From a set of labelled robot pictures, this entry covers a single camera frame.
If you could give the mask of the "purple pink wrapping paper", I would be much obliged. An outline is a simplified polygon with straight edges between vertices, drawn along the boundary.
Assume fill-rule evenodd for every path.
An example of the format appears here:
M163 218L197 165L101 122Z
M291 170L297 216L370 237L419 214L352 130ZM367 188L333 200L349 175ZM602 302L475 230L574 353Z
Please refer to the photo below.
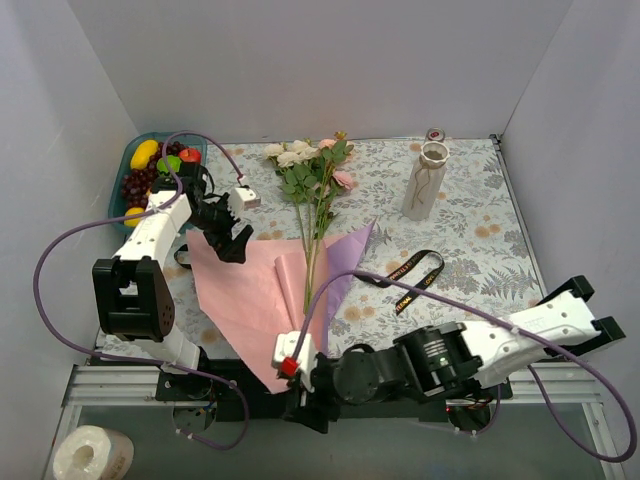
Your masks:
M355 270L375 221L346 235L326 237L320 247L314 287L330 276ZM272 355L278 334L301 330L306 261L301 240L250 241L244 264L219 260L204 234L186 234L200 309L272 394L287 390L277 379ZM353 276L335 280L321 296L308 333L319 351L328 348L328 325L345 299Z

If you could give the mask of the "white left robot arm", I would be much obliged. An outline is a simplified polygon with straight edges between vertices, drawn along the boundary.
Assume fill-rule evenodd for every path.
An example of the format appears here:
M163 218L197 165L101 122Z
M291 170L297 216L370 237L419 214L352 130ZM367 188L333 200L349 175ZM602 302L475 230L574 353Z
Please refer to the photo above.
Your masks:
M253 228L238 234L240 215L260 205L247 185L227 193L207 193L208 170L183 164L177 175L158 178L146 211L125 244L110 259L96 261L92 278L101 330L132 342L153 359L179 373L178 387L193 400L205 398L213 386L211 373L199 366L202 350L176 324L176 310L163 274L175 238L186 224L200 229L206 243L225 263L246 261Z

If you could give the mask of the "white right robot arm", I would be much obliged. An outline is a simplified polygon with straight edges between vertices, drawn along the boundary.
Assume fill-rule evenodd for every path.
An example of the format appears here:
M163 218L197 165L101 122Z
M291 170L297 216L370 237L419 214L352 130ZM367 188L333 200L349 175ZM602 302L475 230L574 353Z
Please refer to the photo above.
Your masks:
M623 339L613 318L594 317L592 293L584 277L574 277L498 322L421 327L386 349L357 344L339 358L320 353L306 328L281 333L272 365L289 387L282 417L327 433L344 407L479 397L532 363L579 357Z

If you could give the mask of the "artificial flower bouquet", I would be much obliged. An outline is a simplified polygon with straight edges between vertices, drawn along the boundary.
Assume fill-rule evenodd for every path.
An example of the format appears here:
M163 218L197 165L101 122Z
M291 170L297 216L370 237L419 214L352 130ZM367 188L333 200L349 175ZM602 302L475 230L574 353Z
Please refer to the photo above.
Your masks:
M314 294L320 241L336 217L332 203L353 188L350 174L342 169L353 149L344 131L316 143L303 139L263 148L265 159L282 180L284 198L294 205L306 263L304 311L309 309Z

